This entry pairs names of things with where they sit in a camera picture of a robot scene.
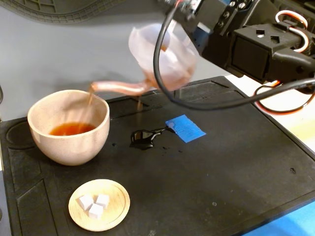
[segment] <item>blue tape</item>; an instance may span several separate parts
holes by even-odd
[[[185,143],[206,135],[206,133],[188,119],[186,115],[170,119],[165,123],[169,128],[174,130]]]

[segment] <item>black mat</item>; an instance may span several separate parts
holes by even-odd
[[[199,102],[241,97],[224,77],[178,94]],[[142,101],[140,114],[133,98],[110,102],[108,140],[96,158],[78,167],[56,164],[34,147],[25,118],[0,124],[14,236],[229,236],[314,199],[314,155],[253,105],[195,112],[159,93]],[[129,148],[133,131],[163,128],[183,114],[207,135],[185,144],[164,132],[152,149]],[[77,187],[99,178],[122,184],[131,206],[117,227],[92,233],[71,220],[67,205]]]

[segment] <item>sugar cube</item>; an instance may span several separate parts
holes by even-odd
[[[88,210],[94,203],[94,200],[90,195],[86,194],[79,198],[79,202],[83,210]]]
[[[104,207],[104,209],[107,209],[109,204],[109,196],[104,194],[99,194],[96,200],[96,204]]]
[[[92,219],[100,219],[103,214],[103,207],[97,204],[93,204],[89,210],[89,217]]]

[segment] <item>wooden plate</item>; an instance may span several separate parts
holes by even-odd
[[[91,219],[89,211],[84,211],[78,200],[85,194],[90,194],[94,203],[102,193],[109,195],[108,208],[100,219]],[[130,207],[129,194],[119,183],[108,179],[96,179],[81,185],[74,191],[69,200],[69,213],[73,221],[81,228],[99,232],[109,230],[118,225],[128,213]]]

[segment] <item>plastic teapot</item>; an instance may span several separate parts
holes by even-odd
[[[129,96],[140,96],[152,87],[158,89],[153,72],[153,54],[161,24],[133,28],[129,36],[129,49],[138,61],[145,79],[137,84],[117,81],[93,82],[94,91],[119,92]],[[162,80],[169,91],[180,89],[191,79],[196,65],[196,54],[183,44],[172,32],[165,34],[159,57]]]

